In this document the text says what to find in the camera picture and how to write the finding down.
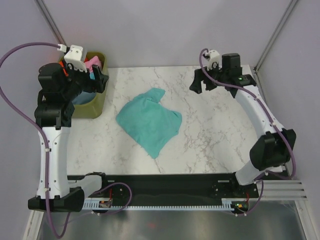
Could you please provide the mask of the teal t shirt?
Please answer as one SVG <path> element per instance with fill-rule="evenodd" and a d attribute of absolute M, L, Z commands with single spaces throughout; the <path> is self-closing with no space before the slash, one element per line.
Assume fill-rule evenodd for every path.
<path fill-rule="evenodd" d="M 163 147 L 178 135 L 182 114 L 160 104 L 166 91 L 151 88 L 126 103 L 116 116 L 118 125 L 156 159 Z"/>

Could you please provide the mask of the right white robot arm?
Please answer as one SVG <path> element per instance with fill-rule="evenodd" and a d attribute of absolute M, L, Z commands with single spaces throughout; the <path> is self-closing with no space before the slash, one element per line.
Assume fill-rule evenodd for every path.
<path fill-rule="evenodd" d="M 229 184 L 230 193 L 235 197 L 242 196 L 247 185 L 265 174 L 285 179 L 273 169 L 288 162 L 292 164 L 288 178 L 294 177 L 297 167 L 293 148 L 297 135 L 293 129 L 286 129 L 271 113 L 252 75 L 243 74 L 240 55 L 221 55 L 217 50 L 205 48 L 199 54 L 199 64 L 189 89 L 201 94 L 202 84 L 207 91 L 224 87 L 243 108 L 257 135 L 257 142 L 249 151 L 249 161 L 235 172 L 236 180 Z"/>

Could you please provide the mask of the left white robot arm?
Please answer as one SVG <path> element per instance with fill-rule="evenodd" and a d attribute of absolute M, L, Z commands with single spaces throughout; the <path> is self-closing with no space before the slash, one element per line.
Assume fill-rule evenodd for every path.
<path fill-rule="evenodd" d="M 82 92 L 102 93 L 109 76 L 98 65 L 81 71 L 72 63 L 62 67 L 48 63 L 39 69 L 35 124 L 40 139 L 40 179 L 37 192 L 28 200 L 35 211 L 80 212 L 85 199 L 95 193 L 99 197 L 110 191 L 101 173 L 89 173 L 80 178 L 67 175 L 67 145 L 75 107 L 72 101 Z"/>

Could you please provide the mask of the light blue t shirt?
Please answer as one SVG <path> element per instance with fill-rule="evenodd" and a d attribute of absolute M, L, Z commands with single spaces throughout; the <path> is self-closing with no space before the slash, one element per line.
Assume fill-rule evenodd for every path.
<path fill-rule="evenodd" d="M 95 78 L 95 74 L 94 74 L 94 72 L 93 72 L 93 68 L 91 68 L 90 70 L 89 70 L 89 76 L 90 76 L 90 79 L 91 80 L 95 80 L 96 78 Z"/>

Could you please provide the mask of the pink t shirt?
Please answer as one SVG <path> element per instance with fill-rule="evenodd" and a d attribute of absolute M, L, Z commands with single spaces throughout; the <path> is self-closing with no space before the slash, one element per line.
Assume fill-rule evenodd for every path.
<path fill-rule="evenodd" d="M 103 69 L 102 62 L 100 61 L 100 59 L 96 55 L 93 58 L 88 59 L 88 61 L 85 62 L 85 67 L 86 67 L 86 69 L 88 69 L 88 71 L 90 73 L 93 72 L 93 66 L 98 66 L 100 70 Z"/>

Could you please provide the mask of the grey blue t shirt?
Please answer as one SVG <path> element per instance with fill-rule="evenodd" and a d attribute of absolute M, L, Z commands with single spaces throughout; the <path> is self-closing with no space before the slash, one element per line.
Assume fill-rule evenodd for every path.
<path fill-rule="evenodd" d="M 71 102 L 73 105 L 84 105 L 91 102 L 96 97 L 96 95 L 97 95 L 96 92 L 89 93 L 89 92 L 83 91 L 77 97 L 75 97 Z"/>

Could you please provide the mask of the olive green plastic bin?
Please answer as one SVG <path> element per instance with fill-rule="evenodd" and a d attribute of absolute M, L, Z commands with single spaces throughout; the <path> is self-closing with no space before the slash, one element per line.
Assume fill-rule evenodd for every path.
<path fill-rule="evenodd" d="M 64 51 L 65 54 L 69 51 L 70 47 L 68 47 Z M 65 61 L 64 56 L 60 59 L 60 61 Z M 107 59 L 106 56 L 100 52 L 87 52 L 84 62 L 90 60 L 94 56 L 98 56 L 98 58 L 101 61 L 102 64 L 102 73 L 109 76 L 108 73 L 108 67 L 107 67 Z M 95 98 L 90 101 L 89 103 L 82 104 L 82 105 L 73 105 L 74 106 L 74 112 L 72 117 L 74 119 L 95 119 L 99 117 L 102 114 L 105 98 L 106 98 L 106 92 L 107 92 L 107 86 L 108 82 L 106 84 L 105 90 L 103 93 L 96 92 Z M 77 97 L 79 94 L 68 92 L 71 94 L 71 102 L 72 100 Z"/>

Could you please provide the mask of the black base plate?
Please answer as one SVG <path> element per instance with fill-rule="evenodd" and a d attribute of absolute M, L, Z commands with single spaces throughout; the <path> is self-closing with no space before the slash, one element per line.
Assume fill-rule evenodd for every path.
<path fill-rule="evenodd" d="M 223 198 L 259 196 L 255 184 L 241 186 L 233 173 L 96 175 L 103 192 L 92 190 L 89 196 L 111 197 L 116 206 L 220 205 Z"/>

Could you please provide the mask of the aluminium extrusion rail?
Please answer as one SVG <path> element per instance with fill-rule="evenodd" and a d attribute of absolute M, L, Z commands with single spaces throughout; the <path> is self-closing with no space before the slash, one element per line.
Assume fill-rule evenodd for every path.
<path fill-rule="evenodd" d="M 261 199 L 264 201 L 304 201 L 307 199 L 303 184 L 299 180 L 264 180 Z"/>

